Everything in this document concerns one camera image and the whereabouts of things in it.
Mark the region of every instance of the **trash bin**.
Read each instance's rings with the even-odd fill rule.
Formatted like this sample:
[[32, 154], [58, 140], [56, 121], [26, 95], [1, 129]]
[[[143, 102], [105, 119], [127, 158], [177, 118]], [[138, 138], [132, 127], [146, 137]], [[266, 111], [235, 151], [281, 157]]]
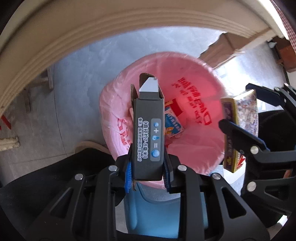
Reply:
[[[149, 73], [159, 82], [165, 101], [175, 99], [184, 131], [166, 138], [167, 151], [200, 174], [210, 173], [224, 157], [223, 118], [220, 98], [225, 89], [212, 69], [198, 58], [175, 52], [145, 56], [125, 68], [107, 84], [99, 99], [103, 135], [111, 155], [128, 153], [133, 139], [131, 84], [139, 90], [139, 75]], [[144, 184], [164, 188], [163, 181]]]

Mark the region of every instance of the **red object on floor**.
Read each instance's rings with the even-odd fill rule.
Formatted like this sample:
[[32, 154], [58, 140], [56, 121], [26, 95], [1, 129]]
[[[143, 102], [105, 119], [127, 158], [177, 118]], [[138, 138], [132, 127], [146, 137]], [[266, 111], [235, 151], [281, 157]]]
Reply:
[[1, 120], [4, 122], [4, 124], [8, 127], [9, 130], [11, 130], [11, 124], [10, 122], [6, 119], [6, 117], [3, 115], [1, 116]]

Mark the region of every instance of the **pink trash bag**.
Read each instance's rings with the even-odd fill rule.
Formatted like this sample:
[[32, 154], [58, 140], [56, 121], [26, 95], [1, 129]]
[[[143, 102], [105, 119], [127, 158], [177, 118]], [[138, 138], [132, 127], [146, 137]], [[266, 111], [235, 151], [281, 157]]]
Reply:
[[[225, 90], [212, 69], [192, 56], [162, 52], [145, 56], [125, 68], [102, 90], [99, 108], [103, 135], [112, 157], [128, 153], [133, 140], [131, 84], [139, 90], [141, 73], [154, 75], [165, 101], [176, 99], [183, 111], [178, 119], [184, 131], [166, 138], [167, 151], [200, 174], [208, 174], [223, 160], [224, 134], [220, 98]], [[165, 189], [163, 181], [143, 182]]]

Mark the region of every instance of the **tiled floor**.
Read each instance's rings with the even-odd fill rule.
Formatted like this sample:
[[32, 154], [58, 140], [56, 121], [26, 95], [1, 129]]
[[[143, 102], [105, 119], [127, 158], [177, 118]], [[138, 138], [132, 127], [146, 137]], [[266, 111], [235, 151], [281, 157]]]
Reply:
[[[20, 147], [0, 152], [0, 181], [5, 185], [64, 159], [79, 141], [104, 144], [98, 102], [108, 82], [147, 54], [177, 51], [198, 57], [220, 34], [189, 27], [140, 30], [93, 43], [55, 63], [54, 90], [31, 88], [31, 113], [26, 113], [23, 95], [5, 113], [12, 130], [2, 125], [0, 138], [18, 136]], [[240, 93], [249, 82], [270, 88], [284, 82], [266, 44], [232, 59], [216, 73], [229, 94]], [[273, 107], [259, 102], [259, 109]], [[233, 184], [237, 192], [242, 182], [243, 177]], [[126, 232], [123, 203], [116, 208], [116, 219], [117, 229]]]

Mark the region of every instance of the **black pants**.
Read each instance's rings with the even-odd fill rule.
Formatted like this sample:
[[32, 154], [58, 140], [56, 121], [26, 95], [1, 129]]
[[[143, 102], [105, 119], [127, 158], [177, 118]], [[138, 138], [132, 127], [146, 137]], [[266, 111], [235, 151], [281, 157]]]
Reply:
[[[262, 113], [259, 115], [259, 123], [259, 137], [271, 151], [294, 149], [296, 126], [284, 111]], [[25, 235], [35, 218], [75, 174], [96, 174], [114, 163], [111, 155], [95, 149], [85, 149], [1, 188], [0, 240], [23, 240], [21, 235]], [[248, 204], [266, 226], [275, 224], [281, 216], [257, 207], [252, 201]]]

